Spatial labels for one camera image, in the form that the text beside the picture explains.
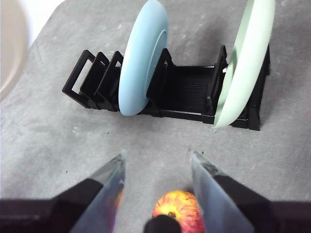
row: dish rack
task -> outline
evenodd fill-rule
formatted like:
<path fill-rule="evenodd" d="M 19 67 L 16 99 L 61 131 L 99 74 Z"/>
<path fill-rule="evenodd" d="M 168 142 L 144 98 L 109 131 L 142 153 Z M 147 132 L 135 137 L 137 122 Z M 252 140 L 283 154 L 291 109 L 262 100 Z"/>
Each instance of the dish rack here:
<path fill-rule="evenodd" d="M 217 63 L 212 66 L 176 66 L 167 49 L 162 51 L 151 79 L 149 102 L 139 114 L 153 117 L 172 117 L 213 124 L 218 99 L 223 86 L 227 53 L 221 46 Z M 87 60 L 92 62 L 79 93 L 72 90 Z M 118 91 L 123 56 L 115 52 L 111 61 L 99 52 L 96 57 L 84 50 L 70 74 L 63 92 L 85 108 L 119 111 Z M 237 128 L 260 130 L 260 105 L 266 76 L 270 74 L 269 47 L 256 85 L 241 115 L 231 125 Z"/>

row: plate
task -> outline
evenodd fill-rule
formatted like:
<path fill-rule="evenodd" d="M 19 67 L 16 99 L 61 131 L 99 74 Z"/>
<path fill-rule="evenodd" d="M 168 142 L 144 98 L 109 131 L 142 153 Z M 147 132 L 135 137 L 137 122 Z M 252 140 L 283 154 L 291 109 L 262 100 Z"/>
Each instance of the plate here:
<path fill-rule="evenodd" d="M 18 82 L 27 56 L 27 44 L 26 17 L 19 1 L 1 1 L 1 101 Z"/>
<path fill-rule="evenodd" d="M 275 0 L 248 0 L 218 100 L 215 127 L 230 125 L 246 106 L 267 52 Z"/>
<path fill-rule="evenodd" d="M 167 38 L 167 12 L 158 1 L 148 0 L 137 16 L 125 50 L 119 85 L 122 115 L 138 114 L 147 105 L 150 80 Z"/>

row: gray countertop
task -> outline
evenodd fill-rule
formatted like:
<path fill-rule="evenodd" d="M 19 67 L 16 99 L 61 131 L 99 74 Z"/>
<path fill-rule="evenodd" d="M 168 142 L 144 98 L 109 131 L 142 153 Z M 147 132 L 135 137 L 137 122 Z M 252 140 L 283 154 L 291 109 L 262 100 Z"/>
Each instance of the gray countertop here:
<path fill-rule="evenodd" d="M 55 10 L 1 102 L 1 197 L 50 198 L 126 149 L 117 233 L 141 232 L 158 198 L 191 189 L 194 150 L 267 198 L 311 200 L 311 1 L 277 0 L 260 132 L 84 109 L 61 92 L 84 49 L 124 54 L 144 2 L 67 0 Z M 175 64 L 214 64 L 221 44 L 230 57 L 246 0 L 161 2 Z"/>

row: red apple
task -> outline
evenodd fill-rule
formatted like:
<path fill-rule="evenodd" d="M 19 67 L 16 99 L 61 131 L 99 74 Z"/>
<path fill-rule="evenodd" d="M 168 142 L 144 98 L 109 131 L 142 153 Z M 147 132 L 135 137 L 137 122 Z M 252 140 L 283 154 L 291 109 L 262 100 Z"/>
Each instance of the red apple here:
<path fill-rule="evenodd" d="M 156 203 L 152 218 L 168 215 L 179 222 L 182 233 L 204 233 L 204 225 L 195 195 L 173 191 L 162 196 Z"/>

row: light blue plate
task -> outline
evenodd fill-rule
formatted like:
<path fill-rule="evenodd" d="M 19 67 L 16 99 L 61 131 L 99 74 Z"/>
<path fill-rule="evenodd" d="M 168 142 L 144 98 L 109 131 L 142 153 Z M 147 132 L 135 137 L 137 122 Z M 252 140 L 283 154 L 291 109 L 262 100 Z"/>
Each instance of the light blue plate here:
<path fill-rule="evenodd" d="M 137 16 L 121 68 L 119 108 L 124 116 L 141 112 L 148 103 L 150 80 L 168 38 L 168 16 L 156 0 L 148 0 Z"/>

